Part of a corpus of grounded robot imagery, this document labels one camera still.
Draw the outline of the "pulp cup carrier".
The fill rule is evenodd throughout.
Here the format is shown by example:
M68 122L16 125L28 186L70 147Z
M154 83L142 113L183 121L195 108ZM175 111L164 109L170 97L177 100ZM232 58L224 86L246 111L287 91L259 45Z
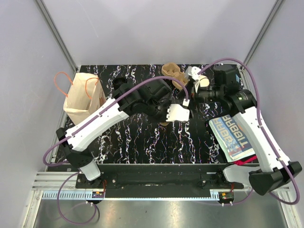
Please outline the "pulp cup carrier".
M185 73L181 72L180 67L173 62L163 65L161 72L164 76L170 76L179 80L184 86L186 86L188 83L188 79L185 77Z

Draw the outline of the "paper bag orange handles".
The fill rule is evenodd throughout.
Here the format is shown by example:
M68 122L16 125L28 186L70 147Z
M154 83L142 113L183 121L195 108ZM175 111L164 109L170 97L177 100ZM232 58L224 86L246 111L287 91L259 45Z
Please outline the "paper bag orange handles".
M56 79L60 74L64 74L71 83L67 93L57 85ZM54 84L66 96L63 110L75 125L81 123L106 102L106 96L97 75L76 73L74 79L71 79L67 73L58 72L54 77Z

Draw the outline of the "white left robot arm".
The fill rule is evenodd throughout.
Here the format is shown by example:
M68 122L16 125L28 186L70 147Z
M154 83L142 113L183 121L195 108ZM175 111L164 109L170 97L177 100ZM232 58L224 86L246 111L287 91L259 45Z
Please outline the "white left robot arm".
M171 104L172 89L163 79L148 81L121 100L118 98L135 86L122 77L114 79L112 85L112 97L97 111L70 129L57 130L67 161L85 175L92 188L98 188L103 177L88 149L91 142L134 114L145 114L152 122L163 121Z

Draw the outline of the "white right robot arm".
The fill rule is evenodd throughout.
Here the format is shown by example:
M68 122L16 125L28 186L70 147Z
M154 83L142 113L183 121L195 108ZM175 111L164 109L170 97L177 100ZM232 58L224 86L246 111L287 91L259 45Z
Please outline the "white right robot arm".
M265 195L289 183L302 171L299 162L290 161L267 128L253 94L240 87L236 70L230 65L213 69L214 85L208 86L200 69L190 67L187 74L194 79L192 97L196 102L219 102L227 115L209 121L218 143L231 164L218 174L216 184L227 188L233 182L250 185Z

